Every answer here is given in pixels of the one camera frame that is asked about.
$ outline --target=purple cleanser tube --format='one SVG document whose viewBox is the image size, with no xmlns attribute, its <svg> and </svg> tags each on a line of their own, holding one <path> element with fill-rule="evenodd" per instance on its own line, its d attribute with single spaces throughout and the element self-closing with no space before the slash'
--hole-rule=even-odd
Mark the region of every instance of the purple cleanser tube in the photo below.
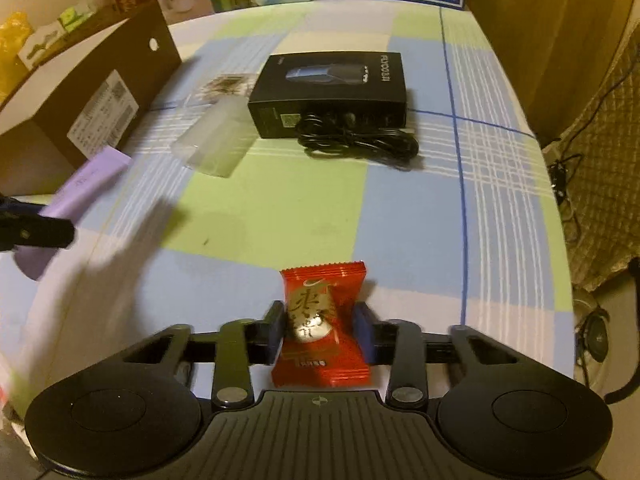
<svg viewBox="0 0 640 480">
<path fill-rule="evenodd" d="M 65 182 L 40 215 L 66 218 L 75 225 L 130 162 L 129 156 L 106 146 Z M 58 251 L 57 248 L 19 247 L 14 253 L 14 260 L 25 276 L 39 280 Z"/>
</svg>

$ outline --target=gold label on wrapper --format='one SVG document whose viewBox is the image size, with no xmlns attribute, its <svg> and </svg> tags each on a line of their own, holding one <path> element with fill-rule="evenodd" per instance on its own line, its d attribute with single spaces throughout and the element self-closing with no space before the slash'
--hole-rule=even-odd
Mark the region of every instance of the gold label on wrapper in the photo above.
<svg viewBox="0 0 640 480">
<path fill-rule="evenodd" d="M 318 341 L 332 330 L 328 318 L 335 317 L 335 306 L 324 280 L 305 282 L 294 290 L 287 303 L 289 325 L 301 343 Z"/>
</svg>

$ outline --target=red candy wrapper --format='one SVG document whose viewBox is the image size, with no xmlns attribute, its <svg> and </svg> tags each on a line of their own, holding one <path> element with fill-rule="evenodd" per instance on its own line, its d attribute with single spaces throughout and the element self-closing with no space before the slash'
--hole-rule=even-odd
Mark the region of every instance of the red candy wrapper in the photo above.
<svg viewBox="0 0 640 480">
<path fill-rule="evenodd" d="M 289 330 L 271 371 L 275 386 L 369 383 L 369 367 L 351 336 L 351 310 L 366 273 L 362 262 L 281 271 Z"/>
</svg>

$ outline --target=brown cardboard box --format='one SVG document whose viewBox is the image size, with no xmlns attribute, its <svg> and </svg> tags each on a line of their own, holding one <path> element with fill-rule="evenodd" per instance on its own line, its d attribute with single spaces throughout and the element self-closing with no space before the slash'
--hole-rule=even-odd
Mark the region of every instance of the brown cardboard box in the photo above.
<svg viewBox="0 0 640 480">
<path fill-rule="evenodd" d="M 0 109 L 0 193 L 47 194 L 120 146 L 180 56 L 157 2 L 38 67 Z"/>
</svg>

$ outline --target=table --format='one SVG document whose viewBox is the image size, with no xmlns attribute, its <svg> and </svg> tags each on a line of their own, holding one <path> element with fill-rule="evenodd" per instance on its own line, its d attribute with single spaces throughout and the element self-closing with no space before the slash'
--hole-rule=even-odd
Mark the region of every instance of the table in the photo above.
<svg viewBox="0 0 640 480">
<path fill-rule="evenodd" d="M 216 330 L 283 297 L 279 269 L 363 260 L 363 298 L 428 332 L 466 323 L 571 375 L 570 280 L 535 136 L 469 12 L 386 0 L 259 7 L 173 26 L 184 59 L 125 151 L 132 166 L 40 283 L 0 256 L 2 388 L 48 384 L 174 323 Z M 185 168 L 171 142 L 197 89 L 272 52 L 401 52 L 420 141 L 411 171 L 316 160 L 259 139 L 234 174 Z M 255 371 L 255 386 L 268 370 Z M 199 373 L 195 391 L 210 392 Z"/>
</svg>

